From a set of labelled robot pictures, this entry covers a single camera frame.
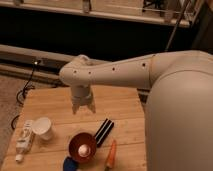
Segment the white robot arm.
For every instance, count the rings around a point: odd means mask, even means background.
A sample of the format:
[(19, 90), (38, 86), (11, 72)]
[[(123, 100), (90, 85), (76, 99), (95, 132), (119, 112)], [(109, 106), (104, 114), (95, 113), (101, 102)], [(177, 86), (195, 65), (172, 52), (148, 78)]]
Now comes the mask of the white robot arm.
[(59, 77), (71, 87), (74, 110), (91, 102), (93, 85), (147, 90), (147, 171), (213, 171), (212, 54), (163, 52), (99, 65), (79, 55)]

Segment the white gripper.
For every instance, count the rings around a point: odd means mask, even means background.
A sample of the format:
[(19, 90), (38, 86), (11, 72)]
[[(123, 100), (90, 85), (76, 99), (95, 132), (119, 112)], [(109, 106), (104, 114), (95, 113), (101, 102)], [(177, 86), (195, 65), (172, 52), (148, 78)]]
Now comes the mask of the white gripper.
[(72, 100), (72, 111), (75, 115), (79, 110), (80, 106), (87, 105), (88, 109), (92, 113), (96, 113), (95, 104), (91, 103), (93, 100), (93, 93), (91, 87), (86, 85), (72, 86), (71, 87), (71, 100)]

